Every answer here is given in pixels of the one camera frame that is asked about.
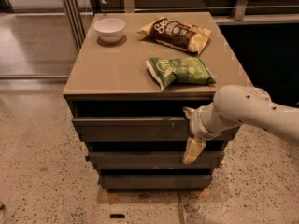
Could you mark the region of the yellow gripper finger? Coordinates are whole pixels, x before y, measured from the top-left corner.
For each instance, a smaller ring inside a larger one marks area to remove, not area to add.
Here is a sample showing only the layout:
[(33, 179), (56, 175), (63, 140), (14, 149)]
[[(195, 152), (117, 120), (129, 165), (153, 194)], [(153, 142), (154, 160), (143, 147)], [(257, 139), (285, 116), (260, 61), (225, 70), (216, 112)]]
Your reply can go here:
[(187, 119), (190, 119), (192, 117), (192, 114), (194, 113), (194, 109), (190, 107), (183, 107), (183, 112), (185, 113), (185, 116)]
[(187, 140), (186, 150), (183, 156), (184, 164), (192, 164), (206, 147), (206, 142), (196, 138)]

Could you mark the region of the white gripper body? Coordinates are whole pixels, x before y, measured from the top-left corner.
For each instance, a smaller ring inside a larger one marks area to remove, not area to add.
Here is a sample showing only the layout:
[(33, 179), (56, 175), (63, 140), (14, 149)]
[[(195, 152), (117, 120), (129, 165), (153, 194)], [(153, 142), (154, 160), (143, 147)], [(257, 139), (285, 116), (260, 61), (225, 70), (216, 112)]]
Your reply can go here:
[(194, 109), (192, 117), (189, 119), (190, 131), (196, 139), (208, 141), (219, 135), (213, 131), (216, 127), (216, 120), (212, 116), (212, 109), (209, 106), (201, 106)]

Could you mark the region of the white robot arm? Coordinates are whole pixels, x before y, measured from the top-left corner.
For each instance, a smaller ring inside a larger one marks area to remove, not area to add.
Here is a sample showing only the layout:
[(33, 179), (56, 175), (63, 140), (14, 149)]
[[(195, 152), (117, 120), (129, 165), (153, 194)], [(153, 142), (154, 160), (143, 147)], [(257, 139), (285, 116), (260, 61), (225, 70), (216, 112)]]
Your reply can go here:
[(243, 124), (258, 127), (284, 139), (299, 143), (299, 109), (271, 101), (259, 88), (223, 86), (213, 102), (197, 109), (184, 107), (192, 136), (188, 138), (183, 163), (192, 164), (206, 147), (206, 141)]

